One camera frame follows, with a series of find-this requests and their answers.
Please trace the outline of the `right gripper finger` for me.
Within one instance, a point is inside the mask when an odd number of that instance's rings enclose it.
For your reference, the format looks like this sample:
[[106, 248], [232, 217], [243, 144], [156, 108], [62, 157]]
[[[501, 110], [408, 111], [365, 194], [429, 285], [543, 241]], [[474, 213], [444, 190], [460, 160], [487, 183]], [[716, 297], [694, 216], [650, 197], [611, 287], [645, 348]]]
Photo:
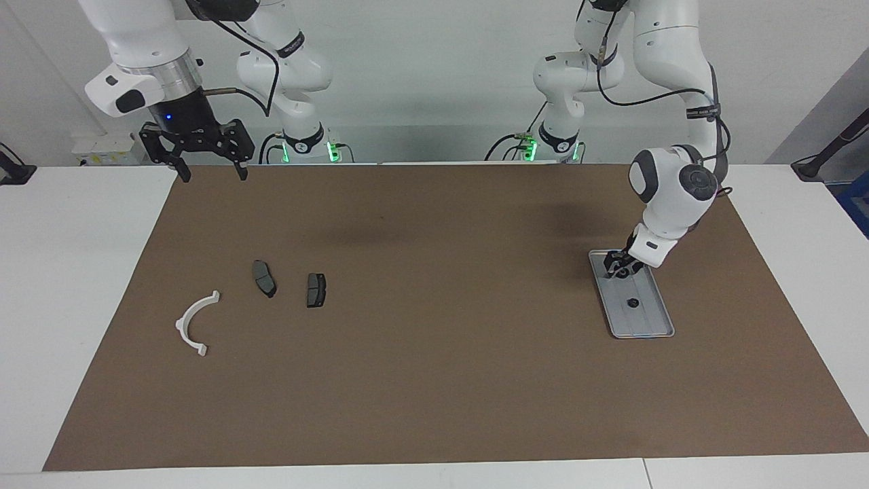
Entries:
[[158, 124], [143, 124], [139, 139], [152, 163], [174, 169], [182, 182], [189, 183], [191, 171], [182, 157], [185, 149], [177, 135], [162, 130]]
[[248, 162], [255, 152], [255, 144], [241, 120], [223, 125], [223, 157], [235, 167], [239, 179], [248, 179]]

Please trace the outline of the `silver metal tray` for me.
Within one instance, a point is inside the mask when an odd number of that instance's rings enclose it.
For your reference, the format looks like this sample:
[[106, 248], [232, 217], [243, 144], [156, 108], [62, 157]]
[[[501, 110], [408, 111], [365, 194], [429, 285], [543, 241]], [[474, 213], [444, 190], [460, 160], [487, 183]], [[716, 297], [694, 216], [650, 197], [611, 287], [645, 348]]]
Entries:
[[[604, 258], [607, 250], [589, 251], [589, 261], [606, 324], [614, 338], [670, 338], [676, 331], [669, 312], [654, 280], [652, 270], [644, 266], [642, 272], [628, 278], [606, 278]], [[630, 308], [626, 301], [636, 297], [638, 308]]]

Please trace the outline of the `white box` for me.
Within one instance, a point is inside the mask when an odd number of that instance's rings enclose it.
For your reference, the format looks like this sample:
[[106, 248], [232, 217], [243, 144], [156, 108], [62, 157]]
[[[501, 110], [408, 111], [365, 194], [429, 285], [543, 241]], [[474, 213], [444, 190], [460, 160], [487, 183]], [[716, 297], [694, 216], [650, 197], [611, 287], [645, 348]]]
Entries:
[[143, 165], [147, 155], [132, 132], [118, 131], [98, 137], [78, 137], [71, 150], [78, 165]]

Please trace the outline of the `dark grey curved brake pad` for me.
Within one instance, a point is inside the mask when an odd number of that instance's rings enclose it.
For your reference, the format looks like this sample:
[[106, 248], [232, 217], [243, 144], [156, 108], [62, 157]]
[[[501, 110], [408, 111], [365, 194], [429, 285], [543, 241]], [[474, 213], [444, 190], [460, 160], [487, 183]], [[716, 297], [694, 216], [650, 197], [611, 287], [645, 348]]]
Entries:
[[269, 264], [263, 260], [252, 263], [252, 275], [258, 289], [268, 298], [273, 298], [277, 292], [277, 284], [270, 272]]

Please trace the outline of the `black stand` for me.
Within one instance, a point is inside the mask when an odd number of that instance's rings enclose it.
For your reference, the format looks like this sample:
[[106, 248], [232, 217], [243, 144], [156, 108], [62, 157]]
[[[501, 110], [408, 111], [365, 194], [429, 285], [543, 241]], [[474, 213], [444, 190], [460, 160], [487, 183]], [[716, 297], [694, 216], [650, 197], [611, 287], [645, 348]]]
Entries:
[[831, 143], [810, 157], [798, 159], [790, 166], [802, 181], [816, 181], [821, 168], [841, 151], [869, 131], [869, 107], [864, 109], [855, 120], [845, 127]]

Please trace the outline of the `brown table mat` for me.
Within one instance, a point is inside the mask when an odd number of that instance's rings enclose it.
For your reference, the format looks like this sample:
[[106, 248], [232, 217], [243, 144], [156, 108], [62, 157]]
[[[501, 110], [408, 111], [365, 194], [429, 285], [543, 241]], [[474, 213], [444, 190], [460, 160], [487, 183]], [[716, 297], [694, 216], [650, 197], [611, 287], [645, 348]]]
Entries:
[[43, 468], [869, 452], [727, 198], [654, 271], [676, 333], [610, 335], [589, 251], [642, 209], [618, 165], [195, 169]]

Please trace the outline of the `blue crate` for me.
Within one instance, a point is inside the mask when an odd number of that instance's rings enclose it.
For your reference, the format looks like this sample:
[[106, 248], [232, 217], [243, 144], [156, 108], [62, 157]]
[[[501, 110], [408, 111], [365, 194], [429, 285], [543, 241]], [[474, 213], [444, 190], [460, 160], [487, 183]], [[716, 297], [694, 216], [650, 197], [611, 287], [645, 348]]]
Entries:
[[869, 240], [869, 170], [844, 186], [836, 195], [836, 201]]

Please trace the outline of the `black clamp mount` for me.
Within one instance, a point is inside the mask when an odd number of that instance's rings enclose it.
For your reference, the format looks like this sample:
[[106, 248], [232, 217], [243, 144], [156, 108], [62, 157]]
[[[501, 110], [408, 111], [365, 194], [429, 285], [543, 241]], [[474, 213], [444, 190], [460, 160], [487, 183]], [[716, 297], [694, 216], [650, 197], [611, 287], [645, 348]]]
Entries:
[[0, 186], [25, 185], [37, 171], [37, 165], [25, 164], [13, 149], [0, 142]]

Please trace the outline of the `white curved plastic bracket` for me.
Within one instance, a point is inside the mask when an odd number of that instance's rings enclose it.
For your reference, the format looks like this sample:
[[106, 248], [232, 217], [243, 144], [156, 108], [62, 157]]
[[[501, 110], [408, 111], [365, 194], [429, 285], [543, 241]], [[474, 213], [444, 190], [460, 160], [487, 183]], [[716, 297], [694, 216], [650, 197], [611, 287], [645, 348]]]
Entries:
[[184, 310], [182, 316], [180, 316], [180, 318], [177, 319], [176, 323], [174, 323], [174, 326], [176, 326], [176, 330], [178, 331], [178, 334], [180, 335], [183, 343], [189, 347], [192, 347], [196, 351], [196, 353], [202, 358], [207, 355], [208, 346], [206, 346], [202, 342], [197, 342], [190, 337], [190, 324], [193, 320], [193, 317], [197, 313], [199, 313], [200, 310], [205, 309], [205, 307], [207, 306], [211, 306], [211, 304], [217, 304], [220, 301], [220, 298], [220, 291], [212, 291], [209, 296], [200, 298], [199, 300], [196, 300], [196, 302], [194, 302], [193, 304], [190, 304], [190, 306], [187, 307], [186, 310]]

